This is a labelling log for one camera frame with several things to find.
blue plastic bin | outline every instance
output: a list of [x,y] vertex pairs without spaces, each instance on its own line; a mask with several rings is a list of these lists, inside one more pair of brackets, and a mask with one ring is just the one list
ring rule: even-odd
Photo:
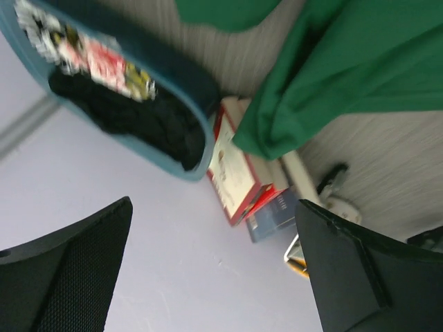
[[[206,146],[200,163],[191,171],[186,172],[180,163],[137,138],[117,135],[113,137],[179,178],[187,181],[201,179],[209,166],[214,147],[213,131],[208,123],[208,118],[218,109],[219,104],[219,89],[214,79],[193,61],[100,3],[90,0],[29,2],[120,53],[126,60],[148,72],[156,84],[174,94],[194,113],[204,130]],[[17,22],[14,5],[15,0],[0,1],[1,32],[30,74],[52,93],[48,77],[55,65],[49,64],[30,44]],[[119,49],[110,41],[117,41]],[[60,100],[72,112],[90,121],[74,104],[62,98]]]

wall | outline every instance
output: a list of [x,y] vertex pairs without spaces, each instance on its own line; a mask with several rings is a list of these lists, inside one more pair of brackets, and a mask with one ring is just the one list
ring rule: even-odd
[[[26,77],[13,58],[0,68],[9,73],[0,83],[3,122],[41,91],[10,80]],[[244,225],[228,225],[207,179],[179,181],[66,110],[0,165],[0,190],[0,248],[131,197],[107,332],[321,331],[309,282],[282,261],[292,234],[253,245]]]

black cloth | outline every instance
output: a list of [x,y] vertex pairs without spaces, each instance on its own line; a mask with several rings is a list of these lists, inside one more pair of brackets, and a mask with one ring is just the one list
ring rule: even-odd
[[132,135],[179,161],[184,170],[201,160],[205,136],[199,121],[176,97],[158,86],[155,100],[137,102],[83,74],[55,69],[49,86],[79,106],[104,132]]

green cloth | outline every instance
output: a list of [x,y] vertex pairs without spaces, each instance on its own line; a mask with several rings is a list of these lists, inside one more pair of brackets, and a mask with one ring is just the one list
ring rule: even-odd
[[443,1],[308,0],[233,142],[274,159],[345,113],[441,109]]
[[281,0],[175,0],[182,21],[236,33],[258,25]]

colorful pattern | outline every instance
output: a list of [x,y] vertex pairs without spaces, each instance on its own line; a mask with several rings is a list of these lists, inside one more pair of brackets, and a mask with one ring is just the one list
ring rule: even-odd
[[150,76],[114,50],[27,0],[17,0],[15,12],[37,52],[65,74],[83,73],[94,82],[139,102],[155,98],[155,82]]

